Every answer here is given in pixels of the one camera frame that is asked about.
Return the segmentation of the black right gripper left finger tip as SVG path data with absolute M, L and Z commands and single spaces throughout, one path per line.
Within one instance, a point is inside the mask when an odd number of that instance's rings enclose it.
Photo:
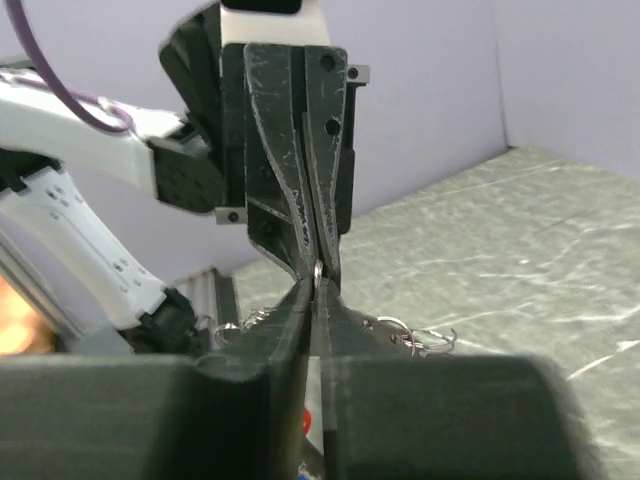
M 5 479 L 293 479 L 314 283 L 226 350 L 1 363 Z

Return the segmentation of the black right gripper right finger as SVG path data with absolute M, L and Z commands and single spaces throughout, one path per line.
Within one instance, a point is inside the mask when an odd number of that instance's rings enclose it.
M 455 479 L 603 479 L 607 472 L 559 368 L 536 356 L 418 359 L 399 386 L 412 424 L 446 433 Z

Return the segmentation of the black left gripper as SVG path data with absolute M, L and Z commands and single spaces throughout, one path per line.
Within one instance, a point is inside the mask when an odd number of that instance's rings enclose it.
M 220 224 L 247 221 L 251 243 L 295 278 L 319 248 L 329 278 L 341 276 L 339 234 L 351 226 L 356 91 L 367 65 L 341 48 L 230 44 L 221 56 L 226 193 Z

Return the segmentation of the red key tag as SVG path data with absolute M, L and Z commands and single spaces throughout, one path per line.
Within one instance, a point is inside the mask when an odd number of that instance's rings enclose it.
M 310 410 L 305 407 L 303 411 L 303 432 L 304 435 L 307 436 L 312 427 L 312 414 Z

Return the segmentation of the metal disc keyring with rings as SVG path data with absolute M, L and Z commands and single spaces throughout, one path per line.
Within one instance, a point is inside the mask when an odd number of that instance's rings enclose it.
M 198 362 L 216 392 L 214 477 L 297 475 L 306 380 L 317 362 L 327 478 L 457 478 L 446 433 L 414 426 L 425 408 L 399 391 L 425 363 L 391 347 L 383 322 L 347 308 L 322 269 L 304 274 L 263 321 Z

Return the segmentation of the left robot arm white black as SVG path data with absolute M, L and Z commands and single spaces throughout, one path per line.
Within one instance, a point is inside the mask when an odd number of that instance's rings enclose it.
M 341 282 L 350 226 L 355 92 L 369 70 L 329 37 L 319 1 L 215 1 L 183 19 L 160 63 L 185 111 L 65 88 L 19 1 L 5 5 L 30 60 L 1 70 L 1 213 L 85 285 L 107 324 L 51 314 L 70 347 L 197 354 L 190 302 L 150 273 L 73 181 L 95 172 L 118 202 L 134 189 L 218 223 L 294 278 Z

